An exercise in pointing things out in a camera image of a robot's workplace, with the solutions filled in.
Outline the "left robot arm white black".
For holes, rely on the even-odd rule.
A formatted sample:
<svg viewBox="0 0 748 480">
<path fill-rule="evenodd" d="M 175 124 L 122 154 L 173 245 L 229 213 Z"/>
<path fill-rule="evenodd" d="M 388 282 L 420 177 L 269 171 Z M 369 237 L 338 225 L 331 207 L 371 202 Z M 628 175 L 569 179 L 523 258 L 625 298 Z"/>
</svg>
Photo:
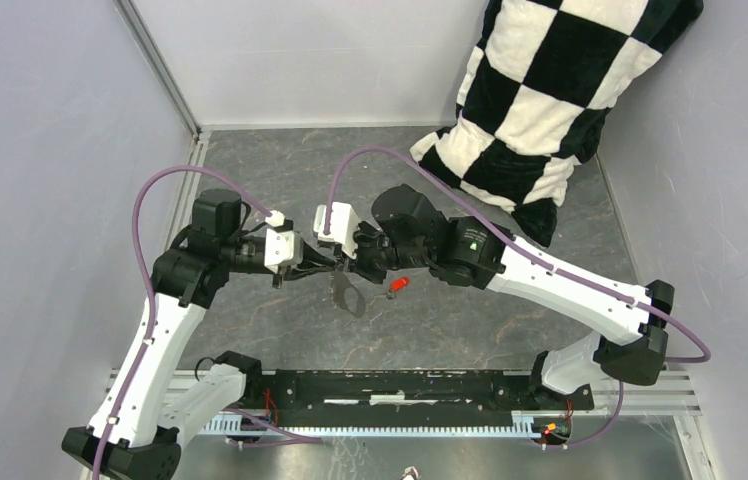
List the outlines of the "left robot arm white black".
<svg viewBox="0 0 748 480">
<path fill-rule="evenodd" d="M 274 287 L 331 272 L 337 263 L 308 245 L 273 211 L 257 235 L 251 207 L 227 189 L 202 192 L 191 221 L 153 264 L 150 294 L 112 388 L 86 426 L 69 429 L 62 449 L 94 478 L 170 479 L 182 452 L 225 408 L 276 406 L 259 360 L 227 351 L 175 402 L 165 393 L 185 346 L 231 274 L 265 274 Z"/>
</svg>

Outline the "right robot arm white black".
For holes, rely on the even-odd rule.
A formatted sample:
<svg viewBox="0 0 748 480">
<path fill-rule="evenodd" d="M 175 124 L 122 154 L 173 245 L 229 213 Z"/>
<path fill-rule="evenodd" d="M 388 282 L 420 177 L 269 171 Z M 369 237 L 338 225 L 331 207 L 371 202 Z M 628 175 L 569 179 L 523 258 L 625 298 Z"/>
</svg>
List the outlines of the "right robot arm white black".
<svg viewBox="0 0 748 480">
<path fill-rule="evenodd" d="M 590 328 L 583 339 L 538 354 L 519 393 L 530 407 L 561 408 L 594 381 L 648 387 L 659 379 L 668 344 L 660 316 L 672 308 L 672 285 L 615 282 L 545 257 L 517 236 L 505 242 L 496 226 L 448 218 L 406 184 L 382 193 L 371 213 L 373 224 L 346 203 L 317 210 L 313 230 L 346 270 L 381 283 L 389 271 L 425 268 L 451 286 L 524 298 Z"/>
</svg>

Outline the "red capped key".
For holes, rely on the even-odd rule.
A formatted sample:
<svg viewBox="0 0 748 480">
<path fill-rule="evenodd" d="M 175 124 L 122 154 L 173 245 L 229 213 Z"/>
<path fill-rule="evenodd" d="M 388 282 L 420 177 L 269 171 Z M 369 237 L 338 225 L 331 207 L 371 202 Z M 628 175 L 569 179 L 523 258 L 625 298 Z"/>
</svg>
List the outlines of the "red capped key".
<svg viewBox="0 0 748 480">
<path fill-rule="evenodd" d="M 410 279 L 408 277 L 400 277 L 394 281 L 392 281 L 385 293 L 385 297 L 389 300 L 394 299 L 397 294 L 406 288 L 410 284 Z"/>
</svg>

